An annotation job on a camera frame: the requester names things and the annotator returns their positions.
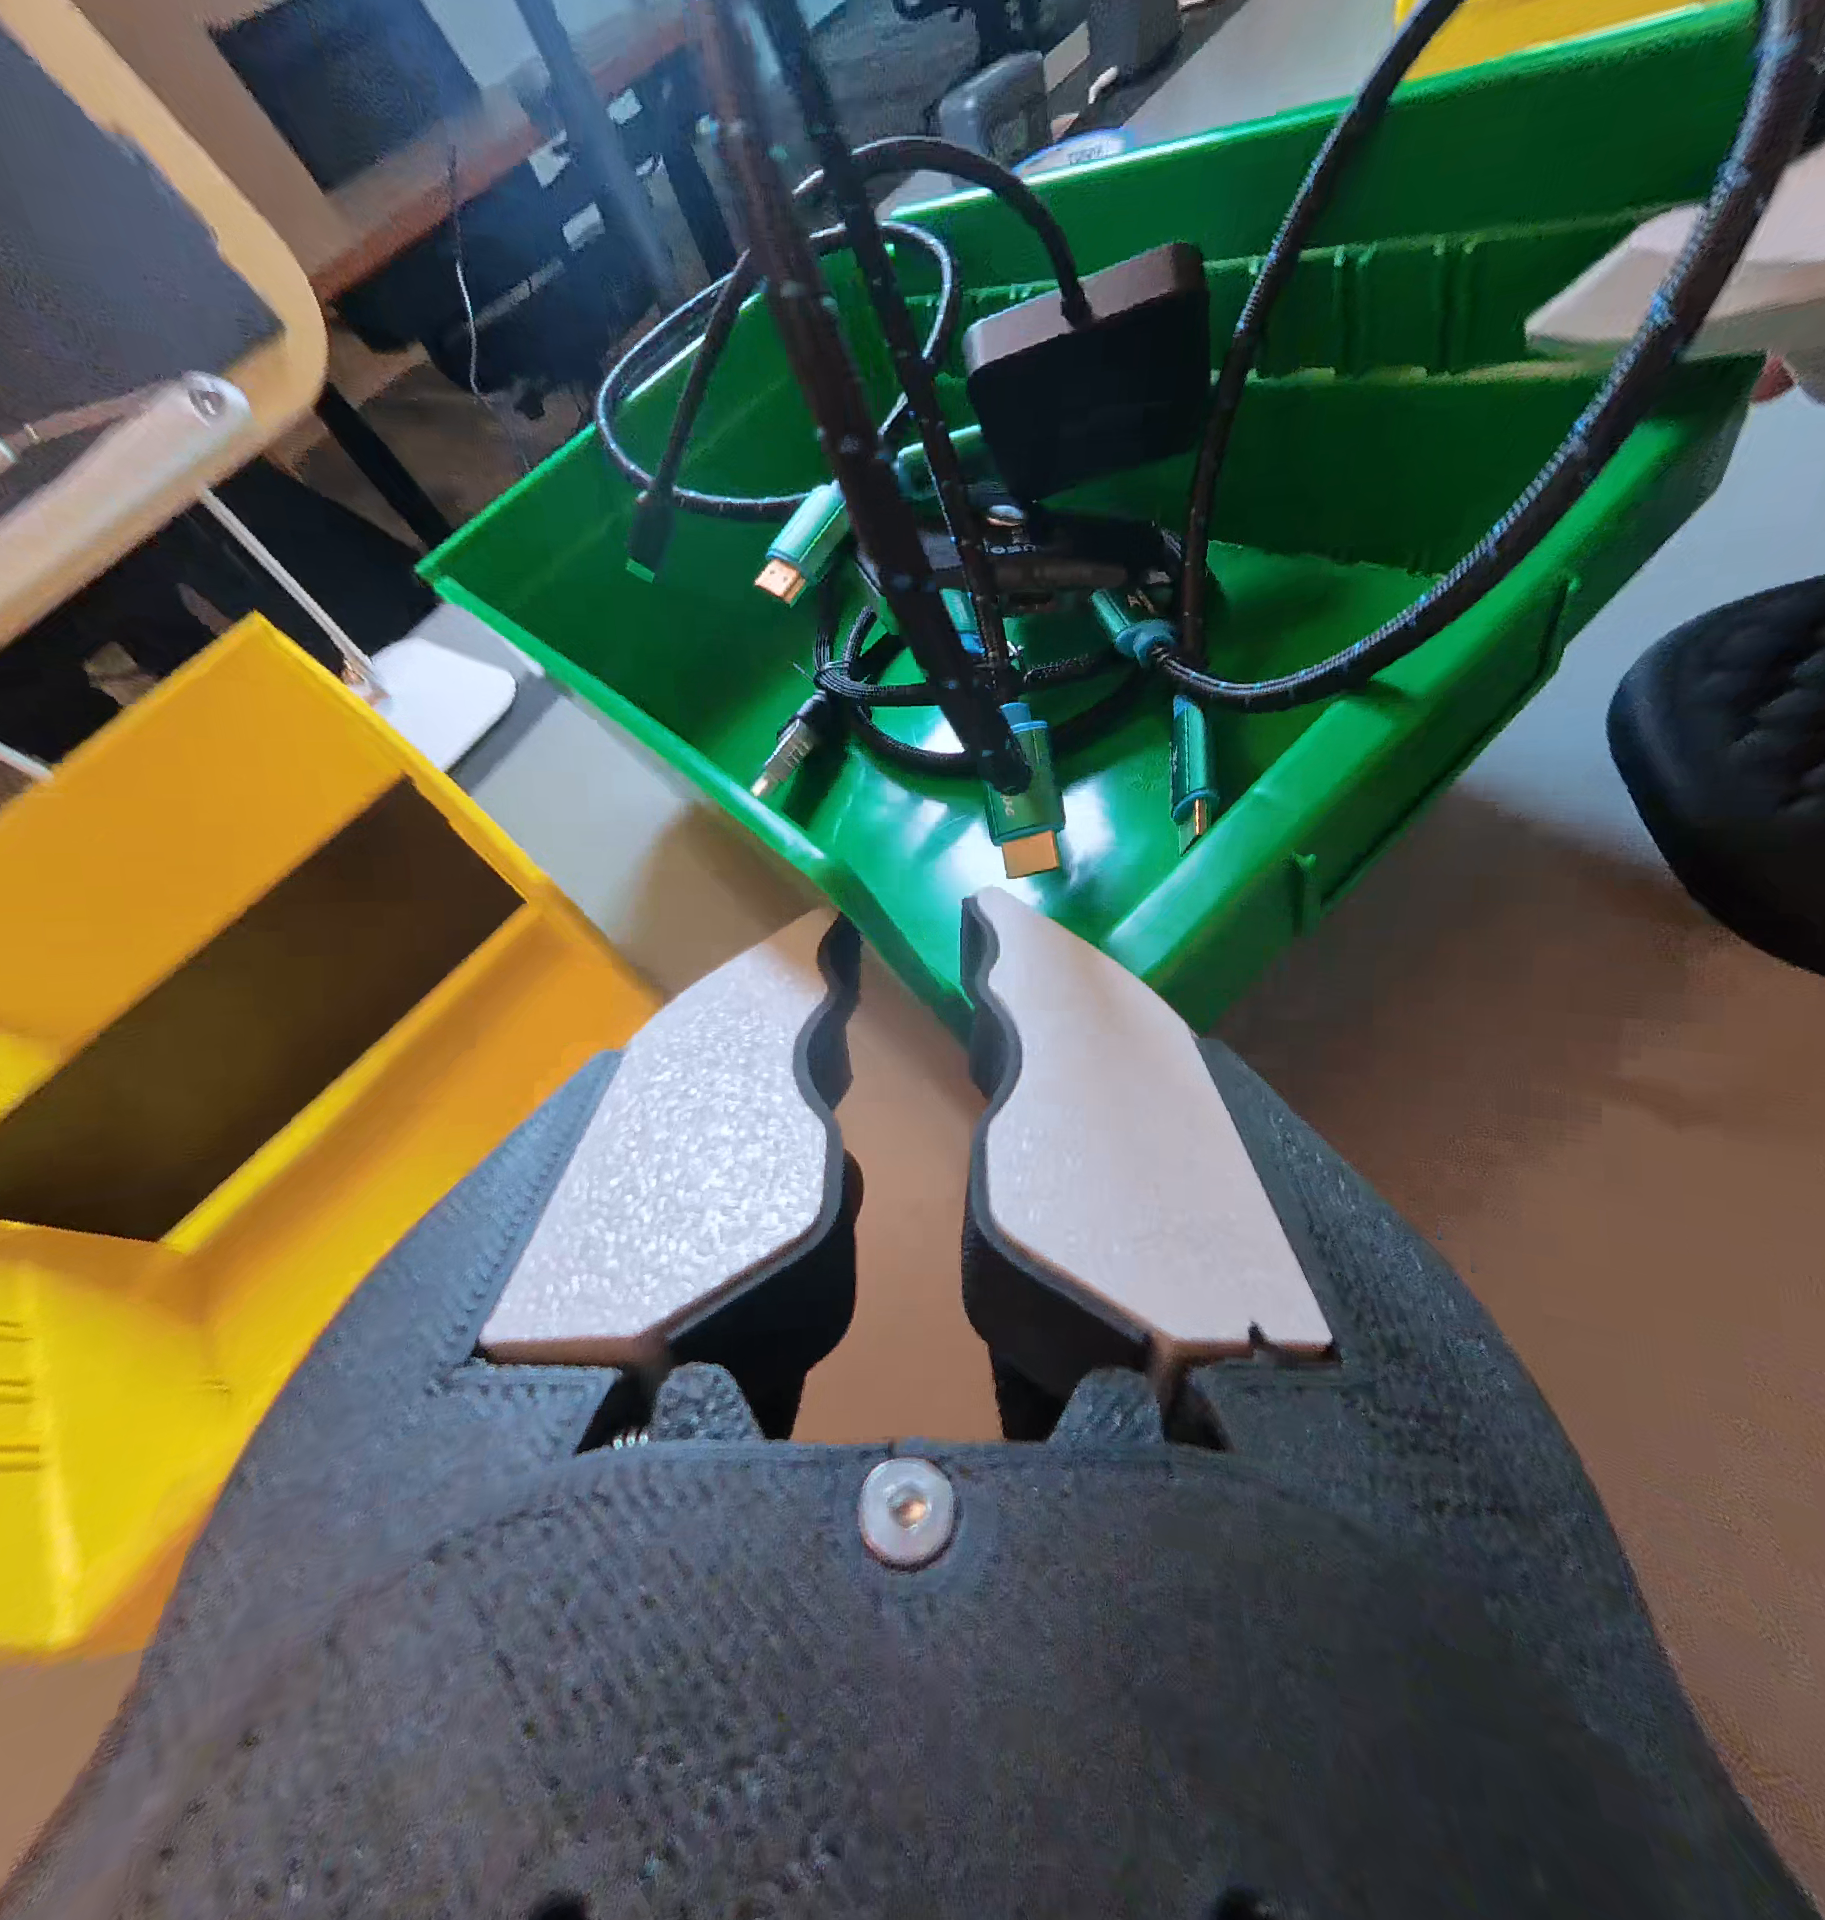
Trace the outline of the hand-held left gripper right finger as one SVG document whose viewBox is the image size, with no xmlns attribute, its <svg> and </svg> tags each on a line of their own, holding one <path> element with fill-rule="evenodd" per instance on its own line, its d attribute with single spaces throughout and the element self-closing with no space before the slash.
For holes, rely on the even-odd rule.
<svg viewBox="0 0 1825 1920">
<path fill-rule="evenodd" d="M 1185 1018 L 1004 889 L 961 911 L 973 1328 L 1026 1378 L 1183 1378 L 1335 1334 Z"/>
</svg>

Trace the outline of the black foam pad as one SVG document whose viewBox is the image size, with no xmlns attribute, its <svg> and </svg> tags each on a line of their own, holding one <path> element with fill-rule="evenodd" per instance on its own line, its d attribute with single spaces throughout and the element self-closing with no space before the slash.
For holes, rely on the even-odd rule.
<svg viewBox="0 0 1825 1920">
<path fill-rule="evenodd" d="M 1825 978 L 1825 575 L 1661 636 L 1614 687 L 1605 734 L 1696 907 Z"/>
</svg>

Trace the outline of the black adapter box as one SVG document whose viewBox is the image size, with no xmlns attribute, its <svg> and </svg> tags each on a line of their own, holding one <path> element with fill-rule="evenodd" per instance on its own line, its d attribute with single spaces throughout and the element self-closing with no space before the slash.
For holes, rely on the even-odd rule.
<svg viewBox="0 0 1825 1920">
<path fill-rule="evenodd" d="M 1053 287 L 1004 307 L 963 335 L 975 419 L 995 474 L 1024 502 L 1043 502 L 1084 482 L 1146 468 L 1186 449 L 1202 433 L 1212 397 L 1211 287 L 1202 251 L 1167 242 L 1082 279 L 1088 317 L 1071 323 L 1064 283 L 1073 258 L 1043 199 L 990 157 L 935 134 L 887 134 L 852 149 L 862 180 L 929 165 L 991 192 L 1040 240 Z M 732 338 L 739 310 L 760 289 L 752 252 L 670 320 L 642 337 L 603 378 L 593 431 L 603 456 L 633 487 L 628 563 L 653 578 L 676 513 L 728 523 L 779 523 L 805 493 L 718 494 L 685 489 L 679 474 L 694 419 Z M 619 410 L 638 381 L 664 367 L 679 327 L 700 323 L 659 462 L 640 464 L 619 439 Z"/>
</svg>

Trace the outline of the black panel with wooden rim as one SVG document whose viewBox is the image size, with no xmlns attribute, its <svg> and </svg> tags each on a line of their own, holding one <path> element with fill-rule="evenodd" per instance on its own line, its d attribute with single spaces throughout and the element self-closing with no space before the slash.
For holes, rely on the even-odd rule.
<svg viewBox="0 0 1825 1920">
<path fill-rule="evenodd" d="M 323 390 L 303 269 L 72 5 L 0 5 L 0 653 Z"/>
</svg>

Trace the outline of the yellow plastic bin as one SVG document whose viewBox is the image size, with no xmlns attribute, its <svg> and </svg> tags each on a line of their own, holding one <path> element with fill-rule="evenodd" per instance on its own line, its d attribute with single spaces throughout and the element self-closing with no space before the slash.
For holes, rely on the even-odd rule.
<svg viewBox="0 0 1825 1920">
<path fill-rule="evenodd" d="M 0 1664 L 141 1647 L 323 1326 L 657 1000 L 258 615 L 0 808 Z"/>
<path fill-rule="evenodd" d="M 1704 6 L 1704 3 L 1463 3 L 1441 33 L 1429 40 L 1407 77 L 1415 81 L 1514 51 L 1560 45 Z"/>
</svg>

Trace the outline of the wooden office desk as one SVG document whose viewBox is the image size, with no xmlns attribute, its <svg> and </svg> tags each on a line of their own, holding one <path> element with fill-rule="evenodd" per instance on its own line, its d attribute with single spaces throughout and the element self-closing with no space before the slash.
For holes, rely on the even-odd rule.
<svg viewBox="0 0 1825 1920">
<path fill-rule="evenodd" d="M 630 177 L 621 128 L 579 132 L 583 115 L 608 114 L 623 93 L 638 98 L 640 137 L 662 158 L 702 266 L 713 274 L 731 269 L 732 231 L 696 153 L 707 102 L 685 6 L 515 3 L 513 11 L 532 56 L 327 192 L 345 238 L 309 276 L 323 307 L 434 238 L 554 137 L 586 146 L 597 195 L 612 198 L 612 221 L 640 251 L 653 287 L 669 295 L 670 254 Z"/>
</svg>

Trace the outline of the green plastic bin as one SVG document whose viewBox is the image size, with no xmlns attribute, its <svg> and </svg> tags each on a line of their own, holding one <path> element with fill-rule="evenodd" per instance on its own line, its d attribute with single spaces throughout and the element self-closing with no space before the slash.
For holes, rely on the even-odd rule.
<svg viewBox="0 0 1825 1920">
<path fill-rule="evenodd" d="M 1205 662 L 1230 682 L 1320 668 L 1399 619 L 1566 443 L 1600 370 L 1529 317 L 1654 213 L 1700 202 L 1754 72 L 1722 5 L 1401 88 L 1344 158 L 1257 335 L 1212 500 Z M 1301 708 L 1212 708 L 1218 805 L 1174 818 L 1172 693 L 1080 596 L 1010 618 L 1052 725 L 1063 868 L 1024 888 L 1192 1022 L 1214 1022 L 1342 899 L 1554 674 L 1573 636 L 1712 494 L 1749 367 L 1674 363 L 1546 538 L 1410 656 Z M 876 598 L 851 557 L 785 609 L 753 588 L 774 530 L 681 515 L 628 565 L 642 479 L 595 431 L 423 563 L 448 599 L 580 693 L 861 933 L 917 996 L 963 1014 L 959 907 L 1002 879 L 970 768 L 890 765 L 852 728 L 758 800 L 760 761 Z"/>
</svg>

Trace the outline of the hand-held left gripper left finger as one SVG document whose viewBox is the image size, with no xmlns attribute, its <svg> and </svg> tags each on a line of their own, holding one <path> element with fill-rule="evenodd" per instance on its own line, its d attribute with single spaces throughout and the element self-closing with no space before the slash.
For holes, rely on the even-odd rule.
<svg viewBox="0 0 1825 1920">
<path fill-rule="evenodd" d="M 859 933 L 804 915 L 707 972 L 623 1047 L 478 1338 L 498 1363 L 657 1372 L 683 1356 L 801 1378 L 843 1334 L 854 1255 L 826 1259 L 834 1325 L 779 1333 L 784 1289 L 846 1208 L 837 1105 Z"/>
</svg>

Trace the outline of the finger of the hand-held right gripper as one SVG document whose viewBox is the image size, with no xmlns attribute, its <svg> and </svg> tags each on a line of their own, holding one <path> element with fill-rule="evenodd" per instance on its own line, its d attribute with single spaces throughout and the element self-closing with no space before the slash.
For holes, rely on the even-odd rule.
<svg viewBox="0 0 1825 1920">
<path fill-rule="evenodd" d="M 1696 205 L 1656 214 L 1544 300 L 1529 348 L 1605 359 L 1624 349 L 1689 236 Z M 1687 359 L 1775 357 L 1794 381 L 1825 381 L 1825 199 L 1767 207 L 1687 345 Z"/>
</svg>

